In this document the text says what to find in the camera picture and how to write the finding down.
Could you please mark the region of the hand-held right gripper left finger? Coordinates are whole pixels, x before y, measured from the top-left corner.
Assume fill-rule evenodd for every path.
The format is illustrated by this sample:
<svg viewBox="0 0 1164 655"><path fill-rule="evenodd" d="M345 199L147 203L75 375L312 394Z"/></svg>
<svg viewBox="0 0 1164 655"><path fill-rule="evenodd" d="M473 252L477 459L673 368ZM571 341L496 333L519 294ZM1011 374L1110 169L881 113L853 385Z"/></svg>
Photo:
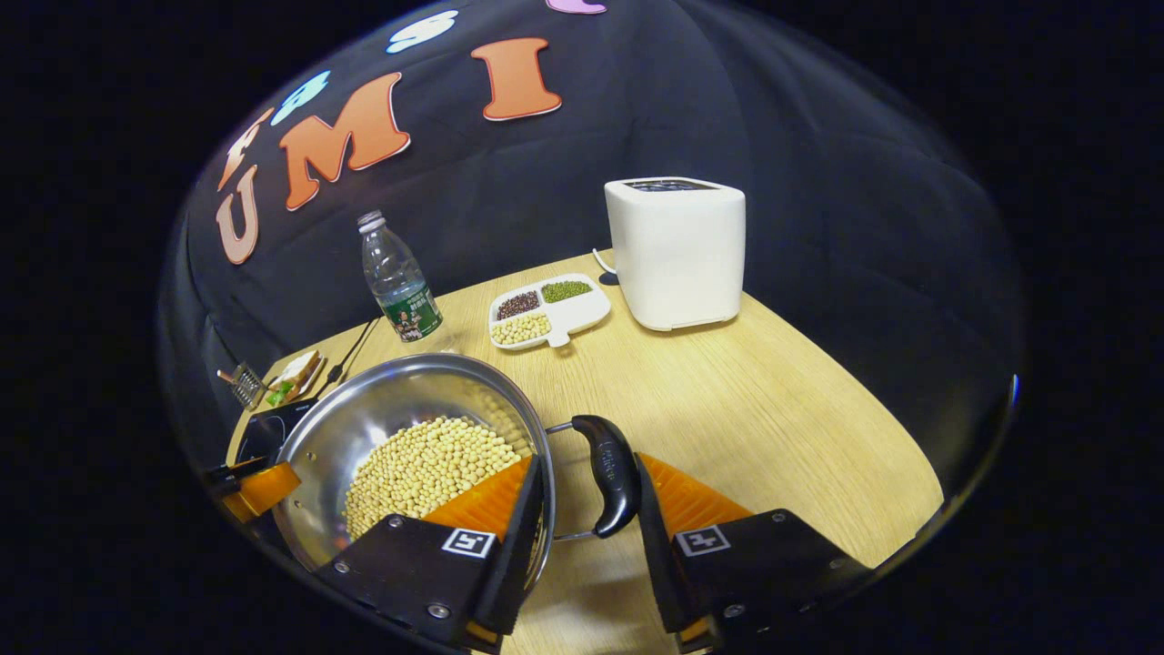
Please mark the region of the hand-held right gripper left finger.
<svg viewBox="0 0 1164 655"><path fill-rule="evenodd" d="M436 646L497 654L527 596L546 494L541 465L524 457L433 517L381 519L315 576Z"/></svg>

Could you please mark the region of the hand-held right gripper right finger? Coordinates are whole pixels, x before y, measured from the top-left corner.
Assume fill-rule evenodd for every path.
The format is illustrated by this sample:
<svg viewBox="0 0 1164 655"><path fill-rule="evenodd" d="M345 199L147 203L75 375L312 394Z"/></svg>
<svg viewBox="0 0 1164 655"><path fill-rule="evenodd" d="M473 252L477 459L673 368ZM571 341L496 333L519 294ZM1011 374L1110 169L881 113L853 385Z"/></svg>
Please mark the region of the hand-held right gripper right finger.
<svg viewBox="0 0 1164 655"><path fill-rule="evenodd" d="M758 654L873 581L793 510L744 510L662 460L636 460L646 564L677 652Z"/></svg>

